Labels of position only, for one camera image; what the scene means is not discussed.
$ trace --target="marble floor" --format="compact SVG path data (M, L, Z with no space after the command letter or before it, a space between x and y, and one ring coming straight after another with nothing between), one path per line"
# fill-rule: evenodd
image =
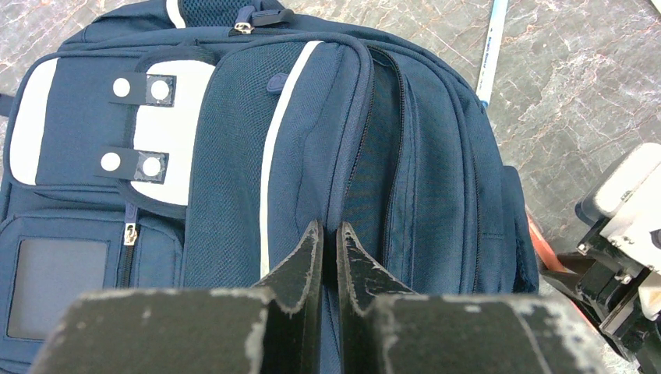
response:
M122 0L0 0L0 92L40 56ZM376 27L477 81L487 0L284 0L295 12ZM661 142L661 15L649 0L513 0L489 116L502 157L557 252L588 230L574 205L642 142ZM6 121L0 120L4 138ZM627 372L624 367L615 372Z

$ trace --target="white reflective stripe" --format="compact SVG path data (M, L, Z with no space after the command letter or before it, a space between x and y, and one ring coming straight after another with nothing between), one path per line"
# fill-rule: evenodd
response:
M260 241L261 241L261 258L260 258L260 276L264 277L268 274L269 267L269 253L268 253L268 182L270 177L270 165L273 161L273 152L275 149L275 139L277 138L277 131L280 129L282 118L285 116L285 111L289 105L289 100L292 98L292 91L299 80L299 76L306 66L308 59L314 48L322 43L322 41L309 41L301 51L301 55L296 60L292 71L289 73L285 87L282 89L280 99L277 101L273 118L270 121L267 138L264 142L264 154L262 157L262 180L260 183Z
M186 28L186 22L184 21L182 14L179 11L179 0L165 0L165 12L168 13L170 21L175 24L176 28Z
M9 144L9 168L14 178L37 185L41 139L46 126L46 106L59 58L42 62L30 75Z
M162 185L131 182L139 193L163 203L188 205L190 170L197 120L214 65L194 60L159 62L147 74L177 76L171 108L140 105L136 114L133 148L169 153Z

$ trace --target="white panel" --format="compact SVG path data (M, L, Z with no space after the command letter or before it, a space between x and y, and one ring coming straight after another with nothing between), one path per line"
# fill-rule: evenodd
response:
M277 101L273 118L271 119L267 138L264 142L264 154L262 157L262 178L260 183L260 276L264 277L269 272L269 253L268 253L268 182L270 177L270 166L273 161L273 152L275 149L275 140L277 138L277 131L280 129L282 118L285 116L285 111L289 105L289 100L292 98L292 92L296 81L306 66L308 59L314 48L322 43L321 41L309 41L301 51L301 55L296 60L292 71L289 73L285 87L282 89L280 99Z
M37 184L41 139L46 126L46 104L58 58L42 62L28 78L9 144L9 168L26 185Z
M629 195L600 234L643 266L661 270L661 251L651 232L661 227L661 165Z
M175 24L176 28L186 28L186 22L179 11L179 0L165 0L165 11L168 13L170 21Z
M595 193L596 208L601 214L612 218L627 201L628 195L635 191L659 164L661 145L643 143L635 147Z
M184 60L159 62L147 71L177 76L177 83L173 107L141 105L138 108L133 148L170 156L164 183L131 182L137 192L164 203L188 205L197 119L214 69L215 66L205 62Z

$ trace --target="side pocket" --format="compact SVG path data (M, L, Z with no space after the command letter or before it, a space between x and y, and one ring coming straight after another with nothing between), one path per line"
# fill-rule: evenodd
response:
M399 228L391 232L391 214L394 201L401 198L394 194L401 162L406 81L392 56L379 48L369 51L374 65L373 99L342 219L352 224L365 250L390 269L391 237L399 232ZM394 254L397 264L401 256L401 252Z
M401 124L401 154L391 192L391 209L386 223L387 240L384 243L387 250L384 263L387 269L402 283L411 287L413 271L413 250L415 237L415 132L419 127L418 105L408 80L405 80L406 91L404 101L404 116Z
M132 263L125 251L124 214L94 210L38 210L0 226L0 368L30 364L43 339L78 295L115 288L123 266L129 285L181 285L182 243L174 228L138 221Z
M505 245L516 248L516 274L513 283L509 280L507 283L501 282L501 285L505 288L513 284L512 292L536 293L539 290L539 270L528 232L523 189L516 169L510 166L503 169L503 199L506 222Z

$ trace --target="navy blue backpack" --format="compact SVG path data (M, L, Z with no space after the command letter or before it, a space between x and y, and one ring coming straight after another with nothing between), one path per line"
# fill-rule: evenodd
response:
M7 115L5 372L81 292L249 287L316 219L331 241L351 223L420 293L538 288L521 183L472 88L384 32L275 0L126 5L39 59ZM339 372L325 277L321 369Z

